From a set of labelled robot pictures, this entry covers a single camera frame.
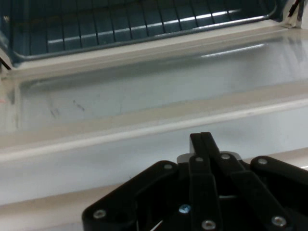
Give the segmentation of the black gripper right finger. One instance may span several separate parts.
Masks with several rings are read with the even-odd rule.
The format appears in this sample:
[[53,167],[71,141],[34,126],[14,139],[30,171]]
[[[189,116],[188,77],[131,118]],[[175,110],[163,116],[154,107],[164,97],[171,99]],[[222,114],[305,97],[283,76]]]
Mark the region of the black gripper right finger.
[[306,231],[308,172],[269,156],[249,168],[234,156],[223,157],[209,132],[201,139],[211,161],[239,196],[224,213],[228,231]]

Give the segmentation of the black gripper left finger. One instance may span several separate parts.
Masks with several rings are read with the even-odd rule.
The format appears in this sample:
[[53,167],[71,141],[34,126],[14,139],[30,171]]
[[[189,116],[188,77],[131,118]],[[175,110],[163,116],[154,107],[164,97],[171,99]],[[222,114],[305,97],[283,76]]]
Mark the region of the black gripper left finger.
[[223,221],[210,156],[209,132],[190,135],[184,163],[159,161],[82,213],[86,231],[220,231]]

